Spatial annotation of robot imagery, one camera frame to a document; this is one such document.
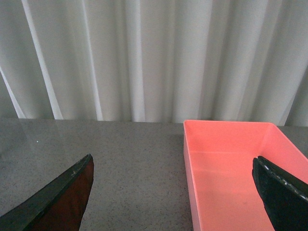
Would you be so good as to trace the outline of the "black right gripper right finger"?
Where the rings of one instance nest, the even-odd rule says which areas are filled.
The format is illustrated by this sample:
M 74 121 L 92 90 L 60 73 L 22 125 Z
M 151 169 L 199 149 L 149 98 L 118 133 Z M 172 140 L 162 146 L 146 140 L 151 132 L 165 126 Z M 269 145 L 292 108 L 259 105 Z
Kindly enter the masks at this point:
M 253 159 L 253 180 L 276 231 L 308 229 L 308 185 L 268 159 Z

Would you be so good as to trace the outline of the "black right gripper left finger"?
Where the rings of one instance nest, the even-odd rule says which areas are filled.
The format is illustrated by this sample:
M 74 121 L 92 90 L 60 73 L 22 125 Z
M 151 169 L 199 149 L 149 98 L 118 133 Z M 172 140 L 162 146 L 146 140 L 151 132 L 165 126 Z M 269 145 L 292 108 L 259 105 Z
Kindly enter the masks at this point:
M 0 218 L 2 231 L 78 231 L 93 184 L 88 154 Z

